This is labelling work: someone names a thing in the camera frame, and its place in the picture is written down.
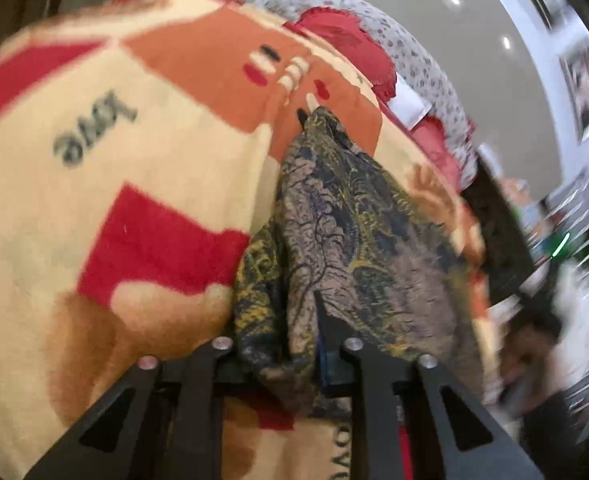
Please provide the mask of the dark floral patterned garment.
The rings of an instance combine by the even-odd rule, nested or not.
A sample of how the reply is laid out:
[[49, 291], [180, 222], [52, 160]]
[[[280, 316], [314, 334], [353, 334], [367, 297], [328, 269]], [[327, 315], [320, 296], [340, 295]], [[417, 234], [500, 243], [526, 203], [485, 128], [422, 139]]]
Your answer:
[[393, 178], [319, 107], [289, 146], [272, 218], [237, 271], [240, 356], [288, 410], [345, 417], [349, 402], [320, 390], [326, 312], [395, 358], [433, 354], [481, 393], [471, 281], [484, 253], [479, 223], [431, 167]]

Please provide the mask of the dark wooden nightstand right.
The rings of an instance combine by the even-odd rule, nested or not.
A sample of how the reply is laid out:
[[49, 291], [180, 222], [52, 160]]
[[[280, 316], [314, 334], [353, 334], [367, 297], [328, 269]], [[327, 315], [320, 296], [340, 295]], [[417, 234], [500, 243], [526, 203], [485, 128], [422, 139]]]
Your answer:
[[497, 304], [520, 291], [534, 273], [535, 263], [518, 219], [482, 160], [477, 162], [477, 175], [461, 196], [480, 222], [485, 241], [482, 269], [488, 276], [491, 303]]

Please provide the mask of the white upholstered chair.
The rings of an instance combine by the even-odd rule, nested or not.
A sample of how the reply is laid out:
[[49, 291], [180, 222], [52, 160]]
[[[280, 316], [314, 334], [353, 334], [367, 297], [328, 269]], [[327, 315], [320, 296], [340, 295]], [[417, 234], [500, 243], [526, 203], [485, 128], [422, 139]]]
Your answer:
[[553, 312], [562, 322], [552, 373], [573, 415], [589, 410], [589, 281], [572, 261], [560, 266]]

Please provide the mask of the red orange cream love blanket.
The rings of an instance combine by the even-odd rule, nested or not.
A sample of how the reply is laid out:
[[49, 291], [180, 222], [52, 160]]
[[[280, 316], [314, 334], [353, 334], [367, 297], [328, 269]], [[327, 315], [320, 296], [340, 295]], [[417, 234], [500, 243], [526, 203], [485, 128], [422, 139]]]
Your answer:
[[[23, 477], [142, 356], [236, 336], [242, 256], [317, 108], [393, 178], [427, 165], [465, 203], [295, 21], [238, 0], [116, 0], [0, 46], [0, 477]], [[339, 419], [232, 401], [224, 474], [342, 477]]]

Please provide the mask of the right red heart pillow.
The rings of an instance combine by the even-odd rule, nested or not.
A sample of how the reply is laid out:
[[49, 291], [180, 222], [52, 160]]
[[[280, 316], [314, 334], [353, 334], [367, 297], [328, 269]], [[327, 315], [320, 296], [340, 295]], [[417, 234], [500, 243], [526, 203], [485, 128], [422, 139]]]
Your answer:
[[410, 136], [425, 156], [436, 166], [454, 190], [461, 191], [461, 170], [455, 157], [447, 150], [445, 133], [439, 119], [425, 116]]

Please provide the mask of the red heart pillow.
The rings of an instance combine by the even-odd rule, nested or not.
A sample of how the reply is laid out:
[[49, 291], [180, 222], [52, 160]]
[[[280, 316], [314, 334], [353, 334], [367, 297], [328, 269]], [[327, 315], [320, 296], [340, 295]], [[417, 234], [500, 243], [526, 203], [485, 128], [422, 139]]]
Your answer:
[[410, 136], [425, 156], [436, 166], [454, 190], [461, 191], [461, 170], [455, 157], [447, 150], [445, 133], [439, 119], [425, 116]]
[[356, 15], [317, 6], [287, 25], [293, 32], [312, 32], [331, 44], [370, 81], [380, 101], [387, 103], [396, 96], [397, 77], [392, 58], [361, 28]]

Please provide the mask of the white small pillow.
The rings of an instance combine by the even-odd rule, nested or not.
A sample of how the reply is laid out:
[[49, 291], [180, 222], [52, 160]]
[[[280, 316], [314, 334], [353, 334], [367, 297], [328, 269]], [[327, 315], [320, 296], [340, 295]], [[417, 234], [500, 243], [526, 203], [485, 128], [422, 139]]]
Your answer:
[[432, 110], [432, 104], [419, 96], [400, 74], [396, 74], [395, 96], [387, 107], [407, 130], [413, 130]]

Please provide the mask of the floral quilted headboard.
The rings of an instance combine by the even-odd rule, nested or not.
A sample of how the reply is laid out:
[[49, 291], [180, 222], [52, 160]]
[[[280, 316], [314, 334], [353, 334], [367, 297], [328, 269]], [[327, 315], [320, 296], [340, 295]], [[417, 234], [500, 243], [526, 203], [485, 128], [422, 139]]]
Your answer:
[[365, 0], [255, 0], [254, 4], [289, 21], [317, 6], [354, 14], [365, 32], [390, 56], [398, 76], [432, 104], [430, 116], [444, 129], [445, 148], [460, 170], [460, 187], [468, 188], [477, 177], [474, 128], [453, 84], [428, 50], [392, 16]]

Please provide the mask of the left red heart pillow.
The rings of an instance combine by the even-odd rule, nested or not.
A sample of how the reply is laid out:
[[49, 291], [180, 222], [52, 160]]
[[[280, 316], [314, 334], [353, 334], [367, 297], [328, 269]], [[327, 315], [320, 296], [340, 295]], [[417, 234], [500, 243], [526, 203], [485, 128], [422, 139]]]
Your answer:
[[287, 25], [293, 32], [312, 32], [331, 44], [370, 81], [380, 101], [387, 103], [396, 96], [397, 77], [392, 58], [361, 28], [356, 15], [317, 6]]

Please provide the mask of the framed wall picture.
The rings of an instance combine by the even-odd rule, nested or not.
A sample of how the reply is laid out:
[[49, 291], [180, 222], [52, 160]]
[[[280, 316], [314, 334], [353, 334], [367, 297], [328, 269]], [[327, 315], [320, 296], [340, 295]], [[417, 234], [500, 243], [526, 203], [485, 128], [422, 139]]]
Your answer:
[[589, 139], [589, 38], [564, 51], [560, 63], [570, 92], [577, 140], [582, 144]]

